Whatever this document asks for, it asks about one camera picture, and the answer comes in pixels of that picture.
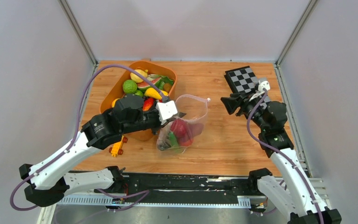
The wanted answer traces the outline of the light green pepper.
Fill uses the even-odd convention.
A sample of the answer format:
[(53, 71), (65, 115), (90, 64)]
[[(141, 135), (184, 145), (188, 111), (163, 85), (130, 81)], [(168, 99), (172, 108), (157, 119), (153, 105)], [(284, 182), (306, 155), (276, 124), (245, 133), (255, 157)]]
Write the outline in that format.
[(177, 138), (176, 138), (176, 136), (175, 136), (175, 134), (173, 132), (168, 133), (168, 140), (169, 140), (170, 148), (179, 147), (178, 140), (177, 140)]

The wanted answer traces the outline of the clear zip top bag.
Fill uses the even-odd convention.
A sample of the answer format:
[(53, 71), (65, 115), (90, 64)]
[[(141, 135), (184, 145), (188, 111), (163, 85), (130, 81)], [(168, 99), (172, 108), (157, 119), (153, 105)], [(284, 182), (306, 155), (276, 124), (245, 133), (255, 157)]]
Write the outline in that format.
[(205, 129), (210, 98), (184, 94), (175, 100), (178, 114), (159, 132), (156, 147), (161, 156), (184, 153)]

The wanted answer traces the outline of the red apple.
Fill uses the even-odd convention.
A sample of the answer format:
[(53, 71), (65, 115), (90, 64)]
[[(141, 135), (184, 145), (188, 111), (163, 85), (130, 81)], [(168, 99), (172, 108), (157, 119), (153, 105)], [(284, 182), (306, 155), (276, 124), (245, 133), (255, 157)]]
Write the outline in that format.
[(189, 147), (193, 144), (193, 139), (181, 138), (178, 143), (181, 147)]

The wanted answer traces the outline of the purple sweet potato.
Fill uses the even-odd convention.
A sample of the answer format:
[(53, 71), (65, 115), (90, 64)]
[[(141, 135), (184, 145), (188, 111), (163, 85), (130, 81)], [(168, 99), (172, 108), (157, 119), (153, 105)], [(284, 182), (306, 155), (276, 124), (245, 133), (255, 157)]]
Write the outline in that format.
[(190, 129), (191, 137), (194, 138), (202, 133), (204, 129), (204, 124), (202, 123), (189, 124), (189, 129)]

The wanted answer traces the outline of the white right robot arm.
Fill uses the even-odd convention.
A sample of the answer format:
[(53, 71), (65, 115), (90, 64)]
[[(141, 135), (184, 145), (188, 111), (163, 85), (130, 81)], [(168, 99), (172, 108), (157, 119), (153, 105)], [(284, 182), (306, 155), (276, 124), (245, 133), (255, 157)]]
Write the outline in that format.
[(284, 215), (289, 224), (339, 224), (342, 217), (330, 209), (312, 186), (303, 170), (294, 145), (285, 131), (286, 104), (269, 101), (261, 107), (267, 94), (233, 93), (221, 97), (229, 114), (245, 116), (247, 131), (257, 141), (268, 158), (280, 171), (282, 187), (266, 169), (249, 172), (248, 190), (254, 195), (263, 193)]

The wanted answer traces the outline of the orange red mango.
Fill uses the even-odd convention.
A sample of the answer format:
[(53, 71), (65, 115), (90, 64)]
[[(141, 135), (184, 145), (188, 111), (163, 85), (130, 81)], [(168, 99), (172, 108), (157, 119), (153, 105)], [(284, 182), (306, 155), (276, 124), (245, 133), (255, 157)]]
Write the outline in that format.
[(150, 110), (153, 107), (154, 103), (155, 103), (154, 98), (146, 98), (145, 101), (144, 101), (142, 110), (144, 112)]

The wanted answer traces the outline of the black white checkerboard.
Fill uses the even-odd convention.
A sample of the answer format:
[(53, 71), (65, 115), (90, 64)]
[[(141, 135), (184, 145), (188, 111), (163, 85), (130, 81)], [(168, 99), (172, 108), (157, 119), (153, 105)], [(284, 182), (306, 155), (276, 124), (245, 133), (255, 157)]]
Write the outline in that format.
[(259, 79), (250, 66), (225, 71), (224, 78), (232, 93), (246, 93), (252, 96), (257, 90)]

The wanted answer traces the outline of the yellow corn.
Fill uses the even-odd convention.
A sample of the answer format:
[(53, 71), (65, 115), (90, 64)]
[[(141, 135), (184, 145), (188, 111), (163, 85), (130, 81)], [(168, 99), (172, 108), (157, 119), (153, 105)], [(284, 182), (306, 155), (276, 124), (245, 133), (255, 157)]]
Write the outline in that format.
[(145, 91), (144, 95), (145, 95), (146, 97), (154, 98), (154, 99), (157, 99), (157, 100), (161, 100), (161, 99), (162, 99), (162, 96), (160, 95), (160, 92), (157, 91), (156, 89), (152, 88), (152, 87), (151, 87), (151, 88), (148, 88), (148, 89)]

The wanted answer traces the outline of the green mango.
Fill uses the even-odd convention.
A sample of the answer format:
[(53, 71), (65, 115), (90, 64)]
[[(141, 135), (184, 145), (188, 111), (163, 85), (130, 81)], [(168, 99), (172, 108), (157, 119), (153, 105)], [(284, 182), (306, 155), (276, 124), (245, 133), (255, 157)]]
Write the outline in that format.
[(141, 90), (137, 90), (137, 91), (134, 93), (134, 95), (139, 96), (139, 97), (141, 97), (141, 98), (144, 97), (144, 93), (143, 93)]

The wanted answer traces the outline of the brown kiwi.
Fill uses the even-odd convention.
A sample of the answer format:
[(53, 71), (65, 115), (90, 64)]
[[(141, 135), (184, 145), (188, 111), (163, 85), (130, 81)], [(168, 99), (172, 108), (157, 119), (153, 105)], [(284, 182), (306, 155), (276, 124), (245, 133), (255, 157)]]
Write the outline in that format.
[(172, 84), (170, 84), (170, 83), (165, 83), (165, 84), (163, 85), (163, 90), (166, 91), (167, 93), (169, 93), (171, 89), (172, 89)]

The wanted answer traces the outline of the green lettuce leaf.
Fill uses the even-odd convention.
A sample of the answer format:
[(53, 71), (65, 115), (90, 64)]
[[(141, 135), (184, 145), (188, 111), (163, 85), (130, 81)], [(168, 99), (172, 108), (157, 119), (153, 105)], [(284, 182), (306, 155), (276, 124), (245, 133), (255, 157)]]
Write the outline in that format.
[(174, 79), (157, 74), (150, 74), (148, 75), (147, 79), (152, 83), (154, 83), (154, 85), (158, 87), (160, 90), (164, 90), (165, 84), (170, 84), (171, 86), (173, 86), (173, 84), (175, 83)]

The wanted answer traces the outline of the green lime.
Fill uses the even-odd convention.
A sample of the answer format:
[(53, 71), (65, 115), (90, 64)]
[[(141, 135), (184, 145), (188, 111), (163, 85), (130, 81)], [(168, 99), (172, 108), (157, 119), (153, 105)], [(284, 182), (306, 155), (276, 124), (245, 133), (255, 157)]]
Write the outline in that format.
[(138, 90), (138, 85), (133, 80), (126, 80), (123, 82), (122, 89), (125, 94), (133, 94)]

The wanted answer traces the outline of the yellow pear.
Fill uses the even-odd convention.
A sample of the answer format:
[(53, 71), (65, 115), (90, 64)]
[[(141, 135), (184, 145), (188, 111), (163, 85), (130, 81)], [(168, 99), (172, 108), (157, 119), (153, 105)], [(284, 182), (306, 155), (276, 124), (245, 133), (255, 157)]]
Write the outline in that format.
[(114, 99), (114, 100), (112, 101), (112, 103), (111, 103), (111, 107), (112, 107), (112, 108), (115, 107), (115, 105), (116, 105), (116, 103), (117, 103), (118, 100), (120, 100), (120, 98), (116, 98), (116, 99)]

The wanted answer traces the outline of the orange plastic basket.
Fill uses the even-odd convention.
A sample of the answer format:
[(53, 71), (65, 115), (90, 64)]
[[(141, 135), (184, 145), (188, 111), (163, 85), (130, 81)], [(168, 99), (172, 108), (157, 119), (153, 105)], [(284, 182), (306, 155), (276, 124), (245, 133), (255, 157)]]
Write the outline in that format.
[[(131, 69), (147, 70), (148, 73), (166, 76), (173, 81), (177, 81), (176, 73), (172, 69), (164, 67), (160, 64), (141, 60), (132, 62), (128, 67)], [(127, 70), (121, 70), (119, 74), (119, 79), (117, 81), (109, 83), (110, 91), (99, 106), (100, 113), (103, 113), (105, 110), (110, 109), (113, 100), (124, 96), (122, 84), (127, 79), (130, 79), (130, 72)], [(147, 141), (152, 139), (152, 137), (154, 137), (155, 135), (152, 134), (152, 131), (150, 129), (148, 129), (144, 131), (126, 134), (125, 136), (140, 141)]]

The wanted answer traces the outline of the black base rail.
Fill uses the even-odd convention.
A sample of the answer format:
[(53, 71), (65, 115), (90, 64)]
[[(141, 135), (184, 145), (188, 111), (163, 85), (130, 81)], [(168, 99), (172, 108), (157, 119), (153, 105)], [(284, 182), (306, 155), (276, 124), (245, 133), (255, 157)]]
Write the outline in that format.
[(235, 203), (239, 197), (264, 200), (263, 193), (245, 176), (181, 175), (124, 172), (109, 194), (134, 195), (126, 202)]

